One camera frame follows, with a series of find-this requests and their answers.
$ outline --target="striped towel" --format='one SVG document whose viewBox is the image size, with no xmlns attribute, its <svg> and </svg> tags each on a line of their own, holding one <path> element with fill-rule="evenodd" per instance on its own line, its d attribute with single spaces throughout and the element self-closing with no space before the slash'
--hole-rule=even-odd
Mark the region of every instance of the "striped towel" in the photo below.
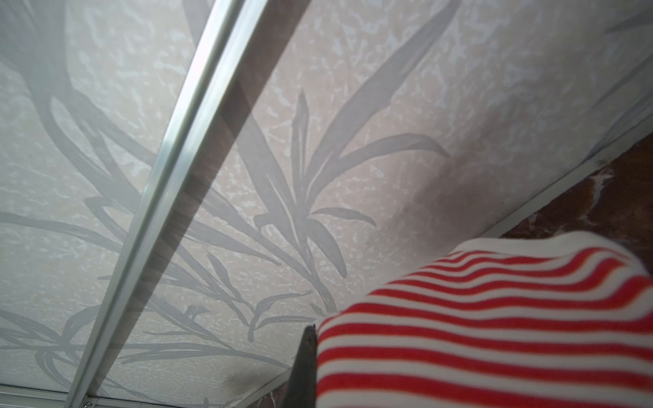
<svg viewBox="0 0 653 408">
<path fill-rule="evenodd" d="M 653 284 L 587 232 L 477 239 L 319 328 L 316 407 L 653 407 Z"/>
</svg>

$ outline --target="gray leaf print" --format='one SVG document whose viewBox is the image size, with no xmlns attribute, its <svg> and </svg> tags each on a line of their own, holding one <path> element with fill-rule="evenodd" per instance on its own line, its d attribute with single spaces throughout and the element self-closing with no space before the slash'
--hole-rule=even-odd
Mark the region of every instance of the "gray leaf print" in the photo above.
<svg viewBox="0 0 653 408">
<path fill-rule="evenodd" d="M 320 208 L 319 210 L 315 210 L 311 213 L 312 215 L 315 214 L 327 214 L 331 215 L 333 217 L 338 217 L 342 219 L 357 219 L 359 221 L 364 221 L 368 224 L 370 224 L 373 227 L 376 227 L 376 223 L 371 217 L 368 217 L 367 215 L 356 211 L 356 210 L 350 210 L 349 208 L 342 208 L 342 207 L 324 207 Z"/>
<path fill-rule="evenodd" d="M 206 356 L 234 356 L 242 358 L 250 358 L 260 362 L 266 362 L 273 366 L 281 367 L 283 369 L 290 368 L 287 364 L 278 362 L 273 358 L 259 356 L 257 354 L 247 353 L 234 349 L 224 349 L 206 344 L 195 343 L 164 343 L 164 344 L 128 344 L 123 347 L 123 350 L 141 349 L 147 350 L 140 353 L 130 354 L 128 356 L 119 357 L 123 360 L 122 364 L 129 364 L 138 361 L 148 360 L 176 360 L 178 358 L 194 358 Z"/>
<path fill-rule="evenodd" d="M 192 320 L 195 320 L 195 317 L 202 315 L 204 313 L 209 313 L 210 310 L 206 309 L 204 306 L 199 305 L 190 305 L 186 308 L 186 311 L 183 313 L 184 315 L 190 317 Z"/>
<path fill-rule="evenodd" d="M 376 140 L 366 146 L 363 146 L 339 159 L 333 159 L 329 162 L 322 172 L 316 177 L 315 182 L 311 186 L 306 201 L 313 204 L 317 195 L 340 174 L 350 170 L 368 160 L 396 153 L 405 150 L 430 150 L 444 157 L 449 157 L 449 154 L 432 138 L 423 134 L 396 134 L 394 136 L 386 137 Z"/>
<path fill-rule="evenodd" d="M 238 292 L 238 289 L 231 283 L 231 279 L 229 279 L 229 272 L 225 268 L 224 265 L 222 265 L 222 262 L 215 256 L 213 256 L 211 253 L 207 253 L 206 256 L 208 257 L 208 260 L 211 262 L 211 265 L 213 265 L 213 270 L 215 271 L 215 274 L 220 278 L 220 281 L 222 284 L 229 289 L 234 296 L 237 299 L 242 300 L 242 296 L 240 296 L 240 292 Z"/>
<path fill-rule="evenodd" d="M 617 83 L 615 83 L 610 89 L 608 89 L 603 96 L 594 104 L 593 108 L 597 107 L 600 105 L 603 101 L 611 97 L 615 92 L 617 92 L 619 89 L 621 89 L 624 85 L 626 85 L 628 82 L 632 81 L 633 78 L 635 78 L 638 74 L 643 72 L 648 66 L 653 63 L 653 55 L 649 55 L 648 57 L 644 58 L 644 61 L 640 62 L 634 68 L 632 68 L 626 75 L 625 77 L 621 78 Z"/>
<path fill-rule="evenodd" d="M 147 331 L 147 330 L 143 330 L 143 333 L 151 334 L 153 336 L 194 336 L 193 333 L 181 332 L 179 330 L 172 330 L 172 331 L 169 331 L 169 332 L 150 332 L 150 331 Z"/>
<path fill-rule="evenodd" d="M 313 303 L 309 303 L 309 305 L 311 305 L 311 307 L 313 308 L 313 311 L 318 316 L 322 316 L 322 317 L 326 316 L 325 312 L 323 312 L 322 309 L 320 309 L 320 307 L 318 305 L 313 304 Z"/>
<path fill-rule="evenodd" d="M 184 230 L 185 225 L 188 225 L 188 229 L 186 230 Z M 202 242 L 216 247 L 247 255 L 253 255 L 254 257 L 259 257 L 270 261 L 273 264 L 279 264 L 276 260 L 246 245 L 243 245 L 230 236 L 177 212 L 173 213 L 170 216 L 167 228 L 169 228 L 171 231 L 177 232 L 178 234 L 183 234 L 185 232 L 190 237 L 196 238 Z"/>
<path fill-rule="evenodd" d="M 315 242 L 320 251 L 333 263 L 340 276 L 347 277 L 347 266 L 340 252 L 340 246 L 338 246 L 333 235 L 321 222 L 315 219 L 309 218 L 306 220 L 306 229 L 311 241 Z"/>
<path fill-rule="evenodd" d="M 17 315 L 2 309 L 0 309 L 0 317 L 25 330 L 25 332 L 29 334 L 29 337 L 27 338 L 51 342 L 59 342 L 61 340 L 61 336 L 57 332 L 47 327 L 45 324 L 41 324 L 32 319 L 28 319 L 27 317 L 23 317 L 21 315 Z"/>
<path fill-rule="evenodd" d="M 308 103 L 306 102 L 304 92 L 302 92 L 297 98 L 295 118 L 293 119 L 293 137 L 291 139 L 291 161 L 293 166 L 295 200 L 299 200 L 299 197 L 302 197 L 302 178 L 304 177 L 307 133 Z"/>
<path fill-rule="evenodd" d="M 70 343 L 72 338 L 82 329 L 82 327 L 91 324 L 95 320 L 99 310 L 100 305 L 91 306 L 70 316 L 63 327 L 61 340 Z"/>
<path fill-rule="evenodd" d="M 142 292 L 137 290 L 136 297 L 141 298 Z M 168 301 L 156 296 L 155 294 L 150 295 L 148 307 L 154 310 L 158 315 L 164 317 L 168 322 L 171 322 L 187 333 L 194 334 L 201 339 L 213 341 L 222 346 L 225 346 L 228 349 L 233 349 L 233 347 L 231 347 L 229 344 L 217 338 L 215 334 L 211 333 L 209 330 L 202 327 L 199 323 L 195 322 L 195 320 L 182 313 L 182 311 L 174 307 Z"/>
<path fill-rule="evenodd" d="M 257 230 L 261 230 L 266 225 L 274 224 L 274 217 L 270 213 L 257 214 L 254 215 L 254 226 Z"/>
<path fill-rule="evenodd" d="M 310 294 L 311 292 L 305 292 L 305 293 L 285 293 L 285 294 L 275 294 L 272 296 L 268 296 L 267 298 L 261 300 L 259 303 L 256 304 L 256 308 L 254 311 L 254 317 L 252 318 L 249 326 L 249 332 L 247 333 L 247 339 L 249 341 L 254 341 L 254 331 L 258 329 L 260 326 L 256 326 L 258 323 L 259 319 L 261 318 L 261 315 L 272 307 L 272 305 L 275 302 L 278 302 L 282 299 L 290 299 L 290 298 L 297 298 L 299 296 L 306 296 L 307 294 Z"/>
<path fill-rule="evenodd" d="M 271 323 L 312 323 L 314 321 L 315 317 L 308 316 L 273 316 L 261 320 L 261 323 L 256 327 L 256 329 L 258 330 Z"/>
<path fill-rule="evenodd" d="M 327 162 L 338 158 L 360 128 L 390 104 L 392 96 L 417 66 L 431 45 L 445 32 L 460 2 L 449 3 L 383 63 L 345 103 L 333 119 L 306 169 L 305 184 Z"/>
<path fill-rule="evenodd" d="M 116 208 L 117 206 L 106 197 L 89 197 L 84 199 L 86 208 L 108 229 L 117 239 L 124 242 L 127 237 L 127 231 L 123 230 L 117 222 L 104 210 L 107 207 Z"/>
<path fill-rule="evenodd" d="M 619 24 L 616 24 L 608 28 L 608 30 L 606 30 L 605 33 L 606 34 L 618 33 L 619 31 L 625 31 L 633 28 L 643 27 L 651 23 L 653 23 L 653 7 L 647 8 L 646 10 L 637 13 L 631 18 L 628 18 L 620 22 Z"/>
<path fill-rule="evenodd" d="M 64 377 L 57 367 L 54 365 L 54 360 L 59 360 L 65 363 L 70 364 L 70 362 L 58 354 L 52 351 L 38 351 L 34 354 L 34 359 L 37 362 L 37 365 L 43 370 L 47 376 L 53 379 L 55 382 L 59 383 L 63 388 L 70 388 L 71 382 Z"/>
<path fill-rule="evenodd" d="M 0 212 L 0 223 L 23 225 L 25 227 L 59 232 L 61 234 L 74 236 L 75 238 L 79 238 L 82 241 L 93 243 L 112 252 L 120 252 L 120 249 L 122 248 L 121 243 L 109 240 L 108 238 L 101 236 L 95 231 L 91 231 L 84 227 L 78 227 L 76 225 L 63 223 L 61 221 L 45 221 L 23 217 L 22 215 L 18 214 Z"/>
</svg>

